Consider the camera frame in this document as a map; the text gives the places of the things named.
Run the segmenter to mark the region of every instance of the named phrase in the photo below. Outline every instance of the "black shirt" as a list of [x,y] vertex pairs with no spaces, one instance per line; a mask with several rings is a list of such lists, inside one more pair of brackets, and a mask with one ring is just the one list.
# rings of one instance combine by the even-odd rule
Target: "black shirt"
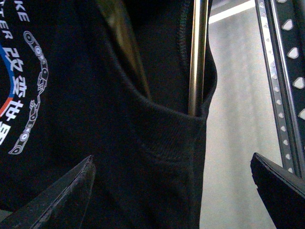
[[[190,18],[192,4],[167,2],[173,17],[163,22],[177,32],[168,41],[156,16],[146,20],[149,30],[135,24],[131,9],[154,102],[135,89],[93,1],[0,3],[2,209],[17,210],[94,155],[83,228],[199,227],[216,70],[208,48],[203,113],[189,117],[189,60],[181,50],[189,50],[191,27],[181,17]],[[166,58],[161,41],[171,47]],[[168,96],[176,93],[181,104]]]

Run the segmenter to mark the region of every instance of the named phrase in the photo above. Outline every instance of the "red stripe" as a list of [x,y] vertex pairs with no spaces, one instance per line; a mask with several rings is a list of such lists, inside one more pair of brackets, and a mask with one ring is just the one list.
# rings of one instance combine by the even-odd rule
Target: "red stripe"
[[0,115],[2,114],[3,111],[7,108],[7,106],[10,104],[10,102],[13,100],[13,98],[8,98],[5,103],[3,104],[2,108],[0,109]]

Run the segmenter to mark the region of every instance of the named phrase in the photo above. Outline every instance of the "hanging shirt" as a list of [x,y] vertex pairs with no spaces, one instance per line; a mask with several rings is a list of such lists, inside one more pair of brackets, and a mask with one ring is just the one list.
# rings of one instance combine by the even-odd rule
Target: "hanging shirt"
[[0,2],[1,209],[16,211],[93,155],[83,228],[199,227],[216,69],[208,48],[202,116],[188,116],[181,50],[190,47],[192,4],[168,2],[173,17],[160,17],[175,39],[158,36],[154,17],[134,25],[153,102],[132,84],[94,1]]

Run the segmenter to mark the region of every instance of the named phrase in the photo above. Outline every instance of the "printed graphic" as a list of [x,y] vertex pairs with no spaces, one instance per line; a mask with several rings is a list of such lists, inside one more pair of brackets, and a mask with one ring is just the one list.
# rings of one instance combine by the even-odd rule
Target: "printed graphic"
[[3,122],[0,122],[0,145],[8,135],[9,131],[10,131],[10,126],[6,125]]
[[5,103],[3,104],[3,106],[0,108],[0,118],[1,118],[4,115],[4,113],[6,112],[6,110],[8,109],[8,107],[10,106],[10,103],[14,99],[15,94],[14,94],[14,72],[10,69],[10,62],[6,58],[7,55],[6,55],[3,47],[1,46],[1,44],[0,44],[0,56],[4,61],[4,64],[6,66],[6,69],[8,71],[9,78],[10,78],[10,94],[9,94],[7,100],[5,101]]
[[[24,40],[26,41],[26,43],[30,46],[30,48],[33,50],[33,52],[39,59],[40,64],[41,64],[41,71],[40,71],[40,73],[38,75],[38,79],[37,79],[37,92],[38,92],[37,101],[31,100],[31,102],[30,102],[30,107],[29,107],[30,113],[29,113],[28,122],[27,122],[22,134],[20,135],[19,139],[17,140],[14,148],[9,152],[9,154],[11,154],[11,155],[20,154],[23,151],[23,149],[30,137],[31,129],[34,127],[35,122],[38,117],[38,111],[39,111],[39,107],[41,104],[40,95],[44,92],[45,88],[47,87],[47,82],[48,82],[48,77],[49,77],[48,62],[45,59],[42,49],[39,46],[38,42],[36,41],[36,39],[33,37],[33,35],[29,31],[25,31],[23,33],[23,37],[24,37]],[[13,74],[11,77],[12,77],[12,81],[13,81],[13,85],[14,85],[13,89],[11,89],[13,91],[12,95],[16,94],[16,95],[18,95],[18,97],[24,97],[26,89],[27,89],[26,84],[25,84],[25,79],[21,76],[19,76],[18,78],[15,78],[15,76]],[[18,109],[21,108],[23,105],[19,104],[18,102],[14,102],[11,105],[12,105],[12,107],[9,108],[10,112],[8,113],[8,111],[7,111],[6,114],[8,113],[10,115],[9,118],[14,118],[15,113],[18,113],[19,112]],[[0,123],[0,144],[1,144],[1,127],[2,126]]]

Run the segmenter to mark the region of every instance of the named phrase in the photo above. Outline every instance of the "perforated metal rack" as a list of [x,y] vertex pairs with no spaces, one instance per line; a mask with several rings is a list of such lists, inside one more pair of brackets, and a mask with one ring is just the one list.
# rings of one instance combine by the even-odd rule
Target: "perforated metal rack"
[[305,178],[303,6],[297,0],[256,0],[283,167]]

